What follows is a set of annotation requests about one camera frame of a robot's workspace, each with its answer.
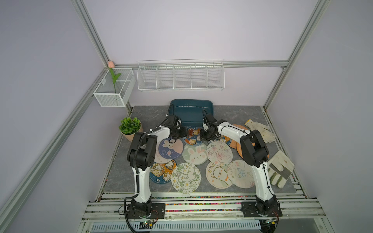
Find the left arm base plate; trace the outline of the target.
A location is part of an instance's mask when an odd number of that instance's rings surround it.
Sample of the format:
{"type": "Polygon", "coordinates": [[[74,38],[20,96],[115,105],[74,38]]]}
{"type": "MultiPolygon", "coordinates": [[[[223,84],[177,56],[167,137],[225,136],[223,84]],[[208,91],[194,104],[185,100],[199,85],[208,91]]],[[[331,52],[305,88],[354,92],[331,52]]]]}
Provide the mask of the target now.
{"type": "Polygon", "coordinates": [[[165,209],[165,203],[135,203],[127,206],[126,215],[128,219],[164,219],[165,209]]]}

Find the blue bear picnic coaster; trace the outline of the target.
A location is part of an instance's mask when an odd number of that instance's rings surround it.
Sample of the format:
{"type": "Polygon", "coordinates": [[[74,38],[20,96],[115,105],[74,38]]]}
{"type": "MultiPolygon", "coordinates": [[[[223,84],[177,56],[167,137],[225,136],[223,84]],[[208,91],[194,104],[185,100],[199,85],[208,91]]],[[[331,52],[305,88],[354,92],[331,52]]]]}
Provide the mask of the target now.
{"type": "Polygon", "coordinates": [[[200,132],[204,129],[202,127],[187,127],[186,136],[183,138],[183,141],[191,146],[199,146],[202,144],[200,132]]]}

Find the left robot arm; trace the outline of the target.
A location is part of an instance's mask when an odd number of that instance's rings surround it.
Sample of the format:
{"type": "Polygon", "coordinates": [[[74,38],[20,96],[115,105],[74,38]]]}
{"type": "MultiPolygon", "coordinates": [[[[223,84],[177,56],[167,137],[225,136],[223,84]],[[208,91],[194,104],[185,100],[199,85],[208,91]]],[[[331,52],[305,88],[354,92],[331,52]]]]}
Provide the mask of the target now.
{"type": "Polygon", "coordinates": [[[154,129],[147,132],[135,133],[127,160],[133,169],[135,179],[135,195],[132,199],[139,204],[146,204],[151,200],[150,167],[154,163],[157,144],[166,139],[175,143],[186,136],[186,128],[178,116],[166,116],[166,119],[154,129]]]}

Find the purple bunny coaster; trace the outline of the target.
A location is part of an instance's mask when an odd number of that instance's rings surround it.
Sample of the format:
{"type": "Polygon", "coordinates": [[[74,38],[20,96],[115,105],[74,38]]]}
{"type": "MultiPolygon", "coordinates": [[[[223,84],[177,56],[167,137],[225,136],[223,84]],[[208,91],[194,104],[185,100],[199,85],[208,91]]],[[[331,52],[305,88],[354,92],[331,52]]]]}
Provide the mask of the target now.
{"type": "Polygon", "coordinates": [[[176,159],[180,157],[184,150],[184,144],[180,139],[170,142],[170,140],[164,139],[158,146],[158,152],[160,156],[165,159],[176,159]]]}

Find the blue bunny bear coaster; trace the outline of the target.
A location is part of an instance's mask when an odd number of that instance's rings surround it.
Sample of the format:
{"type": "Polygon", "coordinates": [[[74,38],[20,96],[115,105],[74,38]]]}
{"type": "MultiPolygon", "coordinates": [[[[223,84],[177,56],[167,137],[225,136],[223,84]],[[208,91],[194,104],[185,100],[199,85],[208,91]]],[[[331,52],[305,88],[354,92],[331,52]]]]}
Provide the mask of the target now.
{"type": "Polygon", "coordinates": [[[231,138],[226,137],[226,136],[220,136],[220,137],[215,137],[212,140],[209,140],[209,141],[205,142],[205,144],[207,146],[212,145],[212,147],[213,147],[215,145],[225,143],[226,145],[229,146],[231,144],[231,142],[232,142],[231,138]]]}

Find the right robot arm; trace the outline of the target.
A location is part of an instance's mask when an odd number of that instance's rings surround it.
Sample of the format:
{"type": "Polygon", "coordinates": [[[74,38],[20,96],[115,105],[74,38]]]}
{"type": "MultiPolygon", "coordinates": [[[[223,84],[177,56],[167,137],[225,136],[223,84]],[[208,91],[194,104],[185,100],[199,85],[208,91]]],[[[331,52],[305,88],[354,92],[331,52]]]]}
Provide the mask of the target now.
{"type": "Polygon", "coordinates": [[[255,182],[256,205],[254,212],[261,216],[276,214],[282,216],[280,203],[274,194],[268,174],[269,150],[258,130],[244,130],[225,120],[216,120],[214,116],[203,110],[203,128],[200,133],[202,140],[219,139],[222,136],[231,138],[241,146],[242,158],[251,166],[255,182]]]}

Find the teal plastic storage box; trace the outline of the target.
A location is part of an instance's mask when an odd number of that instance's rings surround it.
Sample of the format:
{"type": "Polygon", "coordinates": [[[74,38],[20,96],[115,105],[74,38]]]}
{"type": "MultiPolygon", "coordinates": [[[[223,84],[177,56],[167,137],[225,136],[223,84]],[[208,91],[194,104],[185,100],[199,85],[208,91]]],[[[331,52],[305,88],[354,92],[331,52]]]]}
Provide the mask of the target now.
{"type": "Polygon", "coordinates": [[[214,114],[214,105],[208,100],[175,99],[170,103],[169,115],[178,116],[185,127],[202,127],[203,110],[214,114]]]}

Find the pink floral sketch coaster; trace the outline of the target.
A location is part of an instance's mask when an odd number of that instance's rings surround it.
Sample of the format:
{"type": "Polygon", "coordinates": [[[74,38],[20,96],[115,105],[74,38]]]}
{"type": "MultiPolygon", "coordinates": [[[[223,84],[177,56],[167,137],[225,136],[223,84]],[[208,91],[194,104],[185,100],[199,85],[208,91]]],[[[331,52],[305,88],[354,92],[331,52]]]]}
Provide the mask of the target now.
{"type": "Polygon", "coordinates": [[[207,158],[212,164],[220,167],[227,166],[233,160],[230,147],[222,141],[214,141],[207,146],[207,158]]]}

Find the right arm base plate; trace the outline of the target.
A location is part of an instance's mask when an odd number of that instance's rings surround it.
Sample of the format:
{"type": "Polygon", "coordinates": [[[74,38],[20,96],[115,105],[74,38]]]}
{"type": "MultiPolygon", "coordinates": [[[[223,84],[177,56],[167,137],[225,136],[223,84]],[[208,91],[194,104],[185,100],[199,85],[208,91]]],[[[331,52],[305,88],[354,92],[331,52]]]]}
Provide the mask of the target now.
{"type": "Polygon", "coordinates": [[[282,217],[280,206],[275,203],[272,207],[257,202],[242,202],[241,212],[244,217],[282,217]]]}

